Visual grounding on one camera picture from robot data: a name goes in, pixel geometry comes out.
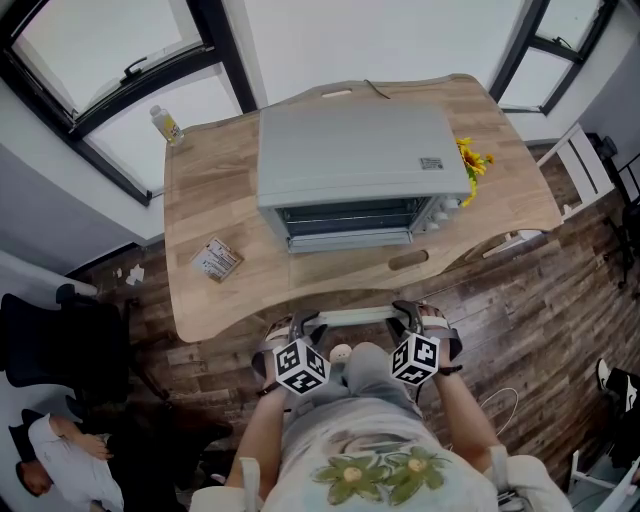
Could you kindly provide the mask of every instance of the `white cable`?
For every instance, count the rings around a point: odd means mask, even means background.
[[[496,391],[493,395],[491,395],[489,398],[487,398],[484,402],[482,402],[482,404],[480,405],[480,409],[482,409],[487,402],[489,402],[492,398],[494,398],[495,396],[499,395],[500,393],[502,393],[503,391],[513,391],[514,394],[516,395],[516,403],[513,406],[513,411],[511,411],[511,416],[509,416],[509,419],[507,420],[507,422],[502,426],[502,428],[500,430],[498,430],[498,433],[496,434],[497,436],[499,436],[500,434],[502,434],[502,432],[504,432],[504,430],[507,428],[507,426],[509,425],[509,423],[511,422],[511,420],[513,419],[513,416],[516,413],[516,409],[518,408],[518,401],[520,400],[520,396],[518,395],[518,392],[513,389],[513,388],[502,388],[498,391]]]

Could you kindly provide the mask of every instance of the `plastic bottle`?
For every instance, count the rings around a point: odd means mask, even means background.
[[[158,105],[154,105],[149,110],[149,113],[151,114],[151,122],[155,125],[162,136],[167,139],[169,144],[172,146],[182,144],[182,141],[184,140],[184,133],[166,109],[160,108]]]

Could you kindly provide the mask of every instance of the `oven control knob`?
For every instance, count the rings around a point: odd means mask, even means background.
[[[445,199],[442,203],[442,211],[450,212],[452,210],[458,210],[460,208],[460,201],[457,199]]]

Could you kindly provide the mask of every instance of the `toaster oven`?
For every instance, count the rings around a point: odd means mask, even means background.
[[[435,105],[333,98],[260,114],[258,210],[289,252],[410,244],[470,193]]]

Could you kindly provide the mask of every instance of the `person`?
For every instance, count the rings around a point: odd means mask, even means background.
[[[444,319],[435,308],[423,303],[420,308],[423,319]],[[272,331],[281,328],[275,325]],[[440,347],[440,367],[451,368],[448,340],[441,340]],[[216,506],[226,512],[496,511],[504,498],[496,479],[525,507],[509,510],[572,510],[539,460],[506,458],[459,373],[445,375],[445,370],[433,377],[451,433],[448,451],[424,426],[404,385],[390,376],[383,349],[364,342],[348,352],[345,346],[332,351],[330,381],[299,397],[286,421],[284,387],[259,399],[226,487],[196,492],[191,512]],[[265,357],[267,389],[275,376],[273,356]],[[344,368],[336,371],[344,359]],[[259,476],[251,459],[257,461]],[[496,459],[505,462],[506,474]]]
[[[185,510],[161,454],[130,426],[95,436],[47,414],[31,424],[29,440],[36,459],[19,462],[16,473],[33,496],[55,485],[67,501],[92,512]]]
[[[619,368],[609,370],[604,359],[598,359],[596,363],[596,376],[598,387],[602,391],[613,393],[621,406],[622,417],[616,427],[613,447],[609,452],[611,462],[616,468],[630,468],[640,457],[640,406],[637,401],[640,377]],[[636,472],[632,481],[640,482],[640,470]]]

